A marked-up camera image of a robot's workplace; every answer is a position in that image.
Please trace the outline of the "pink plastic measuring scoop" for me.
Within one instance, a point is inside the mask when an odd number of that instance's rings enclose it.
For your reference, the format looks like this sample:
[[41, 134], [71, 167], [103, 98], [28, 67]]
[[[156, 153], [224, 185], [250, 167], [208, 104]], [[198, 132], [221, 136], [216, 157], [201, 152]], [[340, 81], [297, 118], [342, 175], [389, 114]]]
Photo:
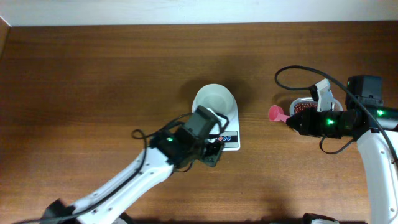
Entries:
[[269, 118], [269, 121], [272, 121], [272, 122], [282, 121], [285, 123], [287, 121], [287, 119], [289, 118], [289, 116], [284, 114], [284, 111], [280, 106], [272, 105], [268, 110], [268, 118]]

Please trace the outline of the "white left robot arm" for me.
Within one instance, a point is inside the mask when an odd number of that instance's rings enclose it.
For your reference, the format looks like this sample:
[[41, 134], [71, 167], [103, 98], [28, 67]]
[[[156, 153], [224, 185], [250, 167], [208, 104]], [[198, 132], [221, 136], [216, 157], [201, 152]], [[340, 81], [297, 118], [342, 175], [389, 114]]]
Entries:
[[168, 179], [174, 172], [186, 172], [195, 161], [214, 167], [225, 142], [223, 135], [236, 113], [225, 114], [199, 105], [151, 134], [140, 129], [131, 135], [144, 148], [124, 170], [69, 206], [56, 200], [50, 204], [39, 223], [114, 223], [143, 194]]

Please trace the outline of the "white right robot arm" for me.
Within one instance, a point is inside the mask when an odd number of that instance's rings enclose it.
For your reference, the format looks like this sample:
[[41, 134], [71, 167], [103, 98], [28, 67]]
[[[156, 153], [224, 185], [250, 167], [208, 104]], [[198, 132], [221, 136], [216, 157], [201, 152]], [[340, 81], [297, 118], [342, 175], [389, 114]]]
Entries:
[[363, 160], [371, 205], [371, 223], [397, 223], [397, 110], [386, 108], [380, 77], [348, 78], [344, 111], [305, 108], [286, 124], [304, 136], [357, 143]]

